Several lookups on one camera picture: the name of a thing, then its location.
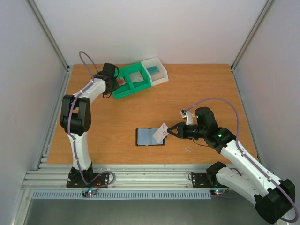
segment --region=table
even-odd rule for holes
[[[221,97],[232,102],[241,119],[240,141],[256,157],[236,84],[228,64],[165,64],[169,81],[114,99],[99,96],[91,105],[92,124],[88,133],[89,153],[93,164],[212,164],[229,160],[214,149],[201,147],[191,140],[168,135],[165,146],[135,146],[136,128],[168,127],[183,121],[180,110],[201,99]],[[74,94],[90,80],[84,65],[74,65],[67,94]],[[220,127],[236,133],[236,116],[224,102],[213,100],[209,107]],[[70,141],[64,129],[56,128],[48,164],[73,162]]]

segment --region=grey floor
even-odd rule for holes
[[[242,197],[211,200],[32,200],[25,225],[266,225]]]

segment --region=white card in bin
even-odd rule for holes
[[[154,133],[153,137],[158,143],[161,143],[161,141],[165,137],[167,137],[168,135],[167,129],[168,126],[165,123],[163,123],[163,125],[161,125],[160,128]]]

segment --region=green container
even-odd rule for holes
[[[130,74],[136,72],[140,72],[144,80],[141,82],[132,83],[130,79]],[[146,72],[144,66],[140,62],[120,68],[119,77],[123,77],[124,80],[126,81],[126,84],[120,86],[119,89],[113,92],[113,96],[115,99],[119,99],[127,95],[130,95],[134,92],[138,92],[151,87],[151,81],[149,75]]]

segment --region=grey wall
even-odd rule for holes
[[[300,208],[300,2],[276,0],[236,69],[259,154]]]
[[[69,64],[232,63],[266,0],[36,0]]]
[[[0,7],[0,224],[39,157],[64,69],[25,0]]]

